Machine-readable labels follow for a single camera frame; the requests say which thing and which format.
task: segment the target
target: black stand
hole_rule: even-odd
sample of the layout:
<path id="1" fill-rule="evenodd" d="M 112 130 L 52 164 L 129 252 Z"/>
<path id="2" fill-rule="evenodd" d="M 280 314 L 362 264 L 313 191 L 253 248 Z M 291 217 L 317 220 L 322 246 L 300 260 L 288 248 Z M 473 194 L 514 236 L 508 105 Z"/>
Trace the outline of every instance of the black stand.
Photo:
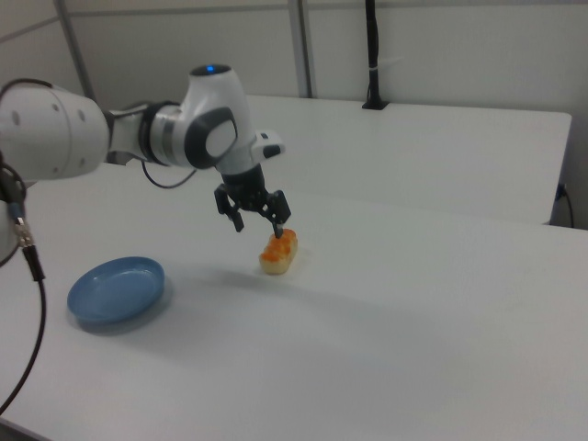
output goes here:
<path id="1" fill-rule="evenodd" d="M 376 21 L 376 1 L 366 0 L 366 24 L 367 24 L 367 57 L 369 61 L 369 88 L 367 101 L 362 108 L 382 110 L 388 105 L 388 101 L 382 101 L 379 96 L 378 78 L 378 22 Z"/>

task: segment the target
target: blue bowl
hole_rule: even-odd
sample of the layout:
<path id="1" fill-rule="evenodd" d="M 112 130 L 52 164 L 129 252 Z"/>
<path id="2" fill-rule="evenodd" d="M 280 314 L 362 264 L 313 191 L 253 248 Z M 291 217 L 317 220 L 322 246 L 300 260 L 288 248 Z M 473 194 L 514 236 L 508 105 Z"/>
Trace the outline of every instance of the blue bowl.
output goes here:
<path id="1" fill-rule="evenodd" d="M 121 322 L 146 311 L 164 292 L 164 269 L 147 257 L 123 257 L 91 269 L 70 289 L 67 307 L 80 321 Z"/>

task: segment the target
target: white table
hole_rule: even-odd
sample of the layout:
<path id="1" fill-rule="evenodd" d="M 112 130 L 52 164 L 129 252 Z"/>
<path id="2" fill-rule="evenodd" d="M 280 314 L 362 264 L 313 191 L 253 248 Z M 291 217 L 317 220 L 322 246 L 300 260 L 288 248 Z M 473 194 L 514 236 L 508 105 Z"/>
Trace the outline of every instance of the white table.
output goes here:
<path id="1" fill-rule="evenodd" d="M 571 116 L 465 107 L 249 96 L 287 161 L 267 181 L 318 194 L 507 221 L 551 218 Z"/>
<path id="2" fill-rule="evenodd" d="M 269 224 L 251 214 L 234 232 L 215 186 L 166 192 L 105 165 L 31 188 L 48 325 L 6 419 L 56 441 L 588 433 L 586 232 L 289 191 L 300 253 L 268 277 L 256 259 Z M 164 266 L 159 313 L 79 329 L 70 286 L 133 254 Z M 39 307 L 20 258 L 0 279 L 4 397 Z"/>

